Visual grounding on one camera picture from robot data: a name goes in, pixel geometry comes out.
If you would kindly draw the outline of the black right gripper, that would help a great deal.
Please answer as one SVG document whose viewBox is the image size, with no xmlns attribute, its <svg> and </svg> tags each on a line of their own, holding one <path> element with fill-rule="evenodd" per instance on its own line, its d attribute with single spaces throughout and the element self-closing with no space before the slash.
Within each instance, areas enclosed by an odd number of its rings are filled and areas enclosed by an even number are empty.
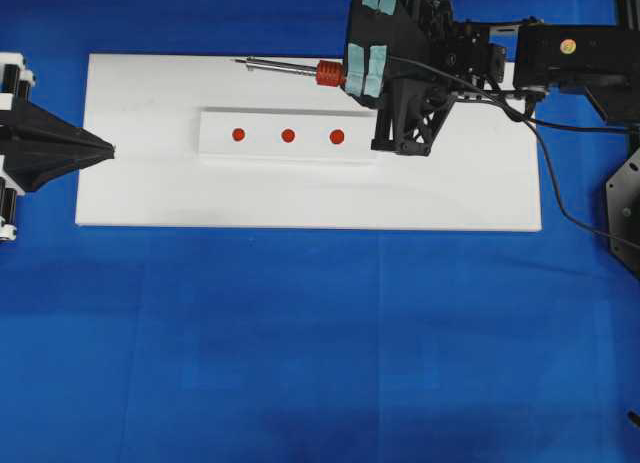
<svg viewBox="0 0 640 463">
<path fill-rule="evenodd" d="M 428 157 L 456 97 L 503 98 L 505 61 L 490 26 L 457 22 L 452 0 L 351 1 L 343 88 L 379 108 L 373 151 Z"/>
</svg>

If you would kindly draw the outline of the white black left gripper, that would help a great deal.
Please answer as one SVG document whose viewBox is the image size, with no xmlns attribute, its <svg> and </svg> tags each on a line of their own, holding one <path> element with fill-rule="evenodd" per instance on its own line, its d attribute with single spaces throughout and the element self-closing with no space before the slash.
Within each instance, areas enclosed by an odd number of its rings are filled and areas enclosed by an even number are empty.
<svg viewBox="0 0 640 463">
<path fill-rule="evenodd" d="M 7 157 L 1 154 L 2 242 L 16 239 L 19 196 L 36 192 L 51 180 L 115 157 L 110 143 L 24 100 L 30 98 L 35 85 L 36 78 L 22 54 L 1 53 L 1 125 L 8 126 L 19 137 L 79 145 L 102 152 L 77 157 L 26 154 Z"/>
</svg>

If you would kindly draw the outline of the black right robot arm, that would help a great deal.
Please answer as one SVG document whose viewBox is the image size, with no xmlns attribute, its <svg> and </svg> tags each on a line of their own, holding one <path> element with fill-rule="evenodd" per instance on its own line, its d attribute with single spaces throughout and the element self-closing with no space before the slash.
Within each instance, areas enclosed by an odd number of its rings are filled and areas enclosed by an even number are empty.
<svg viewBox="0 0 640 463">
<path fill-rule="evenodd" d="M 458 21 L 452 0 L 352 0 L 341 89 L 377 114 L 371 147 L 426 156 L 453 106 L 487 101 L 516 122 L 551 89 L 586 97 L 602 120 L 639 122 L 639 35 L 615 26 Z"/>
</svg>

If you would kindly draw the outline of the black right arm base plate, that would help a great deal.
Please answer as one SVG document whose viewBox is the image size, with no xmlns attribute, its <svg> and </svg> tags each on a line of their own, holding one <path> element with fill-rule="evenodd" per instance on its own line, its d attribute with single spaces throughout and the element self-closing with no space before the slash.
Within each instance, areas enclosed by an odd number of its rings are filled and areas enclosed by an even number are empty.
<svg viewBox="0 0 640 463">
<path fill-rule="evenodd" d="M 639 150 L 624 162 L 605 184 L 609 232 L 639 244 Z M 639 250 L 617 240 L 609 241 L 614 257 L 639 278 Z"/>
</svg>

